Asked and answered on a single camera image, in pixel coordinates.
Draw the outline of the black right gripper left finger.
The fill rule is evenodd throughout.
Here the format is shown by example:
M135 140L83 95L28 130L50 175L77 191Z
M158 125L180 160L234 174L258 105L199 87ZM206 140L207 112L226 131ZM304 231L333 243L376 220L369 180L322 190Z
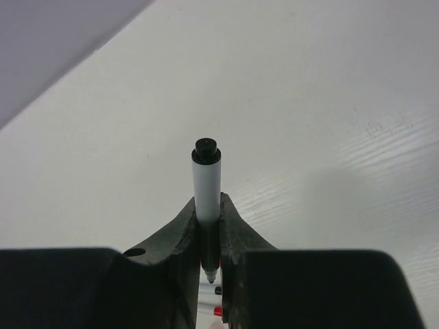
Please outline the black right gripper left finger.
M125 252L1 251L2 328L194 328L200 259L195 204Z

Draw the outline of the red cap whiteboard marker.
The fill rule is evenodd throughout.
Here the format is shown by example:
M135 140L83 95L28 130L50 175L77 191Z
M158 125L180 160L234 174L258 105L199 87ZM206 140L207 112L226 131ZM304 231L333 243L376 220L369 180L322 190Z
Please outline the red cap whiteboard marker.
M222 317L223 309L221 306L215 304L199 303L198 312L206 315Z

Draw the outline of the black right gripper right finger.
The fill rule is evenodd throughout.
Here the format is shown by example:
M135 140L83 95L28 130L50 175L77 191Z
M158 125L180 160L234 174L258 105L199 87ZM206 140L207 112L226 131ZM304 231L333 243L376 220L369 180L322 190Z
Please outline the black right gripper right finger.
M230 328L423 328L405 275L373 249L280 250L227 194L219 218L222 319Z

